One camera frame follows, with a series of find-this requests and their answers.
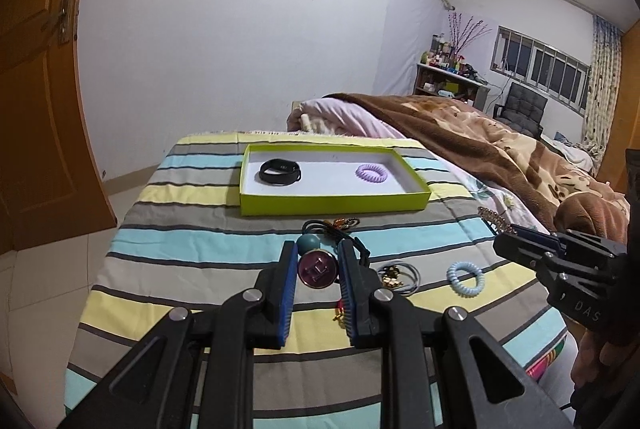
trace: patterned curtain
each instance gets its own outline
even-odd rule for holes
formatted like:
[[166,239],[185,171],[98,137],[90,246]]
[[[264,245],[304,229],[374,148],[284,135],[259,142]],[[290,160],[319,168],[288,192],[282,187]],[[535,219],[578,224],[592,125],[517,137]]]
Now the patterned curtain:
[[593,51],[587,108],[582,125],[582,147],[598,171],[607,148],[620,86],[622,32],[602,17],[593,16]]

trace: black wristband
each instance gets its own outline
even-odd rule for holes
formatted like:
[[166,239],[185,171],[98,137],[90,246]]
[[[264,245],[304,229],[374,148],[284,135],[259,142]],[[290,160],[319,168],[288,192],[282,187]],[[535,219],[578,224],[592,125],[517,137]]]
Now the black wristband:
[[290,185],[300,180],[301,176],[300,166],[297,163],[280,158],[267,160],[261,165],[258,173],[260,180],[272,185]]

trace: brown blanket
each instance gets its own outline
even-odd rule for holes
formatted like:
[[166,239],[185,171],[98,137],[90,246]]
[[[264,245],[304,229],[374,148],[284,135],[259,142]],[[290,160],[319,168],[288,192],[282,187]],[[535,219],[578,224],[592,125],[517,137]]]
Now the brown blanket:
[[584,230],[584,216],[571,221],[571,211],[588,211],[597,235],[619,238],[626,231],[624,196],[594,180],[535,139],[514,132],[477,109],[434,96],[328,95],[353,102],[409,138],[454,163],[479,180],[492,181],[516,194],[550,231],[556,230],[558,206],[572,194],[588,192],[598,199],[588,206],[570,200],[557,227]]

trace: window frame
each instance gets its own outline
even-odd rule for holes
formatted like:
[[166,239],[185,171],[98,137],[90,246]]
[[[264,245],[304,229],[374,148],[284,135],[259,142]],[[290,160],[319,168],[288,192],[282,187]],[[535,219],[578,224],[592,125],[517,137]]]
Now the window frame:
[[[508,52],[510,50],[510,41],[519,41],[518,55],[515,59],[513,72],[508,69],[509,65],[507,64]],[[526,75],[517,73],[518,67],[521,65],[520,54],[523,52],[523,43],[525,43],[526,48],[530,48],[529,59],[527,60]],[[541,52],[540,69],[538,71],[538,79],[534,80],[532,77],[536,63],[537,52]],[[548,68],[546,70],[546,74],[544,77],[545,80],[540,81],[540,75],[543,72],[545,55],[549,55],[550,57],[552,57],[552,59],[549,62]],[[562,75],[560,76],[560,85],[558,86],[558,91],[555,91],[550,87],[556,62],[564,64],[564,67],[562,68]],[[572,82],[569,90],[569,97],[566,97],[562,94],[562,86],[565,85],[564,76],[566,75],[567,67],[571,67],[575,70],[574,81]],[[576,59],[575,57],[572,57],[571,55],[568,55],[563,51],[550,46],[549,44],[536,40],[533,37],[526,36],[525,34],[521,34],[515,30],[510,30],[509,28],[500,26],[498,27],[498,33],[495,39],[494,56],[492,57],[491,61],[491,70],[492,72],[500,73],[500,75],[508,76],[509,78],[516,80],[526,86],[530,86],[537,91],[544,92],[545,94],[548,94],[552,99],[571,109],[573,112],[584,116],[585,108],[582,107],[582,100],[584,98],[585,92],[588,91],[589,88],[591,67],[586,65],[584,62],[580,62],[580,60]],[[578,84],[578,87],[575,91],[574,102],[571,99],[571,95],[574,93],[576,84]]]

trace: shallow open box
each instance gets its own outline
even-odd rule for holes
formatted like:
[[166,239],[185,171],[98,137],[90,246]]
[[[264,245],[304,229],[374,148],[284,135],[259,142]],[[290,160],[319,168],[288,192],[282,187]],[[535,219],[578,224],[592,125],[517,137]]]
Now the shallow open box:
[[[272,158],[300,165],[302,177],[288,186],[264,183],[260,166]],[[374,184],[356,176],[361,164],[382,165],[388,177]],[[427,183],[396,151],[385,147],[299,143],[251,144],[240,175],[243,216],[346,215],[422,210]]]

